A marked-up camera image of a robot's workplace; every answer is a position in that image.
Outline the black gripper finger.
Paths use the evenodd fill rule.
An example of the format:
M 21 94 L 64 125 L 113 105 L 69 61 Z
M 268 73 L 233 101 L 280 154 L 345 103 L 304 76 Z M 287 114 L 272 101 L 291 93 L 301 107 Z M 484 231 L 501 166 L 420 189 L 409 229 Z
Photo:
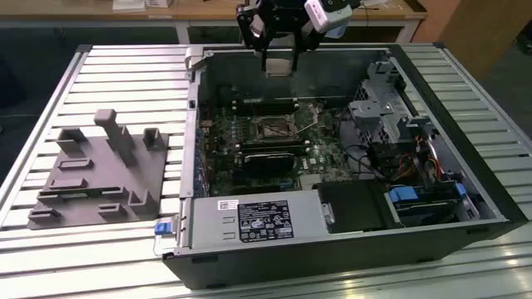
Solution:
M 308 50 L 315 50 L 320 44 L 320 33 L 315 30 L 315 26 L 308 21 L 301 27 L 296 28 L 293 34 L 292 46 L 292 65 L 291 70 L 297 70 L 299 55 Z
M 255 51 L 255 55 L 260 58 L 260 69 L 267 71 L 267 50 L 271 38 L 267 34 L 267 25 L 260 17 L 260 2 L 245 2 L 236 7 L 236 21 L 240 28 L 241 39 L 247 49 Z

